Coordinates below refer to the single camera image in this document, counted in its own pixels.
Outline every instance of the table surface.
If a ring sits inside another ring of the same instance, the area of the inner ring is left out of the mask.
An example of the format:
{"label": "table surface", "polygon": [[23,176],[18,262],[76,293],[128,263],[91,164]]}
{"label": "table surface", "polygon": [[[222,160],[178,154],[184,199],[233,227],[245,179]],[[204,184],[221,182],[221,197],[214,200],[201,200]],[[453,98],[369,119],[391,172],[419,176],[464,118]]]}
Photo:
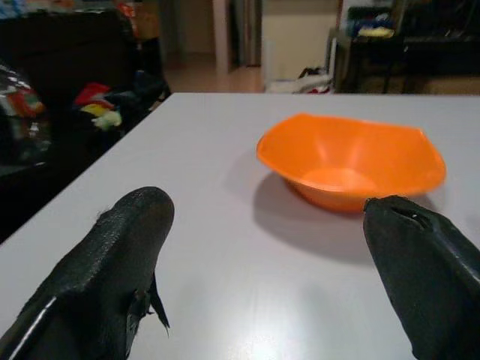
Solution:
{"label": "table surface", "polygon": [[418,201],[480,245],[477,97],[175,94],[0,247],[0,333],[99,213],[154,185],[175,203],[156,268],[172,329],[147,316],[131,359],[414,359],[362,217],[307,204],[255,158],[299,112],[424,128],[448,177]]}

